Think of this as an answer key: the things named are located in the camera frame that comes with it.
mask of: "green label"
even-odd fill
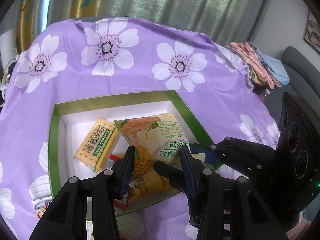
[[[108,137],[110,132],[111,132],[111,130],[106,129],[106,131],[104,132],[103,136],[101,137],[100,142],[98,143],[97,148],[95,149],[95,151],[93,153],[94,156],[98,156],[98,154],[99,154],[99,152],[100,152],[100,150],[102,148],[102,145],[106,141],[106,138]]]

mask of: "gray couch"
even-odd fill
[[[288,92],[304,98],[320,115],[320,72],[295,48],[289,46],[281,61],[290,77],[286,86],[272,90],[264,101],[270,115],[279,124],[282,109],[282,94]],[[313,221],[320,209],[320,194],[307,206],[304,215]]]

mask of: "camera lens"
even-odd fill
[[[298,142],[298,128],[297,126],[293,123],[290,126],[289,129],[289,135],[288,135],[288,145],[289,145],[289,149],[292,151]]]
[[[285,128],[288,123],[288,114],[287,114],[287,111],[285,111],[285,110],[282,113],[281,122],[282,122],[283,128]]]
[[[307,170],[307,165],[308,165],[308,155],[305,150],[302,150],[299,153],[296,161],[296,176],[298,179],[299,178],[301,179],[301,177],[304,176],[304,173]]]

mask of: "pile of clothes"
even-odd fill
[[[290,82],[290,78],[278,59],[262,54],[251,42],[231,42],[225,46],[233,53],[239,55],[249,66],[249,78],[255,88],[262,87],[274,89]]]

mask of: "open cardboard box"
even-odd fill
[[[110,122],[155,114],[174,114],[190,143],[210,146],[213,142],[196,117],[176,91],[151,91],[87,98],[56,104],[49,134],[49,179],[55,197],[72,176],[87,179],[97,174],[87,168],[74,155],[96,120]],[[124,154],[128,143],[121,137],[114,154]],[[130,202],[128,209],[116,208],[116,216],[151,206],[178,193],[177,190],[151,195]],[[92,200],[88,199],[87,220],[92,219]]]

